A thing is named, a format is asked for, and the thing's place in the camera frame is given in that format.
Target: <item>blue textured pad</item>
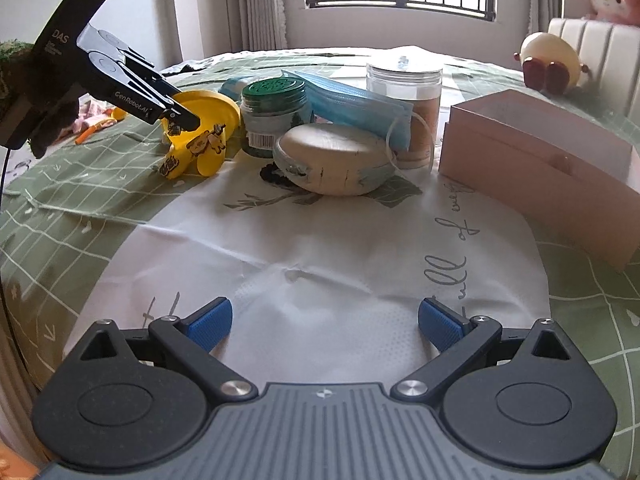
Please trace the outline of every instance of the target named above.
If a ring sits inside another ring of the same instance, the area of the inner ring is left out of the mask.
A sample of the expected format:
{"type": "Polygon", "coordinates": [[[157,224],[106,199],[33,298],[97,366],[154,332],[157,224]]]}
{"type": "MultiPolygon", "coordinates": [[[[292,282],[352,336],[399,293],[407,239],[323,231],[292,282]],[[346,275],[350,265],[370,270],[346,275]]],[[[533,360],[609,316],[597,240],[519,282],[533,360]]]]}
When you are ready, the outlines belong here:
{"type": "Polygon", "coordinates": [[[211,352],[231,332],[233,318],[231,302],[225,299],[198,319],[186,324],[182,332],[207,352],[211,352]]]}
{"type": "Polygon", "coordinates": [[[460,324],[447,316],[437,306],[424,300],[418,309],[418,327],[439,352],[451,348],[464,336],[460,324]]]}

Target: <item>blue face mask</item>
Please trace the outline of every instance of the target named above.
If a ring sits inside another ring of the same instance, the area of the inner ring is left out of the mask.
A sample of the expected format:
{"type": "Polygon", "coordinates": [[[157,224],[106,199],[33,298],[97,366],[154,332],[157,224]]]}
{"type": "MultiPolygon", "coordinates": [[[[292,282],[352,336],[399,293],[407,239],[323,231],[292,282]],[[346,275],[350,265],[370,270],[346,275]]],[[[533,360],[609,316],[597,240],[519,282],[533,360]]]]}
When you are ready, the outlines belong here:
{"type": "Polygon", "coordinates": [[[392,150],[409,148],[412,104],[318,75],[286,70],[283,73],[306,83],[306,95],[317,116],[332,123],[355,126],[384,140],[389,136],[392,150]]]}

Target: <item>white headboard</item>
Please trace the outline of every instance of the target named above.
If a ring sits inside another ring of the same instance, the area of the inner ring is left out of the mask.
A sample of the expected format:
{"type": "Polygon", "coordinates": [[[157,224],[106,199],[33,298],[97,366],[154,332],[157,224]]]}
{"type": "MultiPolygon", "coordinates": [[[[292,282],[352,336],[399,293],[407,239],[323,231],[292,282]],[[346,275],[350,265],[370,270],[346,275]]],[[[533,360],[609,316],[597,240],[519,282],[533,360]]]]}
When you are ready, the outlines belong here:
{"type": "Polygon", "coordinates": [[[579,85],[640,125],[640,27],[557,18],[549,32],[571,44],[588,65],[579,85]]]}

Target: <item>dark glove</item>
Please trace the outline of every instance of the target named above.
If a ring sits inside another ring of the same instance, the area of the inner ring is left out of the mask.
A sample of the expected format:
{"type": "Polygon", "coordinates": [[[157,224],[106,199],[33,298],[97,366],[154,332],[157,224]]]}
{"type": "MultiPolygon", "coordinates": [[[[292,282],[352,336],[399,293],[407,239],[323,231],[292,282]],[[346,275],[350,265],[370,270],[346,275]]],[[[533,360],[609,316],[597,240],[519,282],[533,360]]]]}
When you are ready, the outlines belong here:
{"type": "MultiPolygon", "coordinates": [[[[56,73],[45,63],[30,57],[32,46],[19,41],[0,43],[0,121],[20,94],[45,113],[52,111],[58,96],[63,93],[56,73]]],[[[60,131],[78,118],[78,108],[77,99],[62,103],[33,132],[29,143],[36,158],[42,158],[60,131]]]]}

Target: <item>open box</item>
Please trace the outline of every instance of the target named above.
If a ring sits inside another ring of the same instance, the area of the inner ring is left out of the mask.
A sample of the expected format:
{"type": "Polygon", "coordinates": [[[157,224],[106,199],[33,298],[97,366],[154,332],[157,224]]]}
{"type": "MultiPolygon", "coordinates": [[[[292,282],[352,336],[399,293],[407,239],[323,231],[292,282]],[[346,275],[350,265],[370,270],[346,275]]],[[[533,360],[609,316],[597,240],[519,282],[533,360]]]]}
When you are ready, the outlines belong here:
{"type": "Polygon", "coordinates": [[[440,173],[573,240],[617,270],[640,246],[640,157],[551,103],[507,90],[452,107],[440,173]]]}

